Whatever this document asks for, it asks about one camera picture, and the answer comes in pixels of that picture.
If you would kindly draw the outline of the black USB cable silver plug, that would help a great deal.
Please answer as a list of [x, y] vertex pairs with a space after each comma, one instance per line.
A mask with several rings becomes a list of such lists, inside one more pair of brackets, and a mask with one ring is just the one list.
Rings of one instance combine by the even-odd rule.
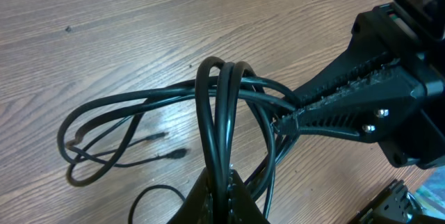
[[[213, 222], [228, 223], [230, 157], [236, 108], [246, 102], [257, 120], [266, 144], [266, 157], [247, 179], [242, 179], [250, 197], [268, 220], [275, 189], [277, 164], [292, 148], [298, 135], [274, 132], [273, 120], [280, 109], [294, 112], [296, 100], [284, 85], [258, 77], [245, 62], [225, 62], [211, 56], [197, 69], [194, 80], [165, 88], [141, 90], [93, 100], [74, 109], [60, 126], [56, 141], [58, 151], [69, 166], [66, 178], [72, 186], [96, 182], [111, 168], [120, 167], [124, 152], [135, 145], [134, 134], [146, 112], [179, 102], [194, 100], [200, 130], [208, 186], [213, 198]], [[118, 148], [90, 154], [90, 143], [83, 139], [93, 129], [106, 125], [107, 132], [127, 124]]]

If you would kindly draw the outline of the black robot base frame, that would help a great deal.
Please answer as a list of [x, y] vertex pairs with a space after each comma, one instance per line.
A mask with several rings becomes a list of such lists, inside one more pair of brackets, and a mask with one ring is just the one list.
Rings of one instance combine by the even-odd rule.
[[348, 224], [444, 224], [410, 193], [403, 180], [394, 179]]

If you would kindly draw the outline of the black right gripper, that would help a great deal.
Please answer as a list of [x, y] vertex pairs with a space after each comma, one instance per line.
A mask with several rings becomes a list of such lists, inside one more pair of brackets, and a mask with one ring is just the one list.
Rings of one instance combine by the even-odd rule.
[[419, 35], [392, 3], [353, 28], [350, 47], [293, 91], [301, 109], [275, 133], [378, 143], [397, 168], [444, 165], [444, 43]]

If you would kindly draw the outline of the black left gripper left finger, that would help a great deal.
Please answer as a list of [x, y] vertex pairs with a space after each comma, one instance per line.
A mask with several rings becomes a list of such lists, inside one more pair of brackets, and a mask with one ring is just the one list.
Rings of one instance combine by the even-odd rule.
[[213, 198], [208, 180], [208, 172], [204, 168], [183, 205], [168, 224], [212, 224]]

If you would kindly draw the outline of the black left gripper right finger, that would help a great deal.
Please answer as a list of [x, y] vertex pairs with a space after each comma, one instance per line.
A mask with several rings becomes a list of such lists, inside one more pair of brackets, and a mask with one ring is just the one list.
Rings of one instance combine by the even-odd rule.
[[229, 224], [269, 224], [235, 170], [230, 170], [227, 197]]

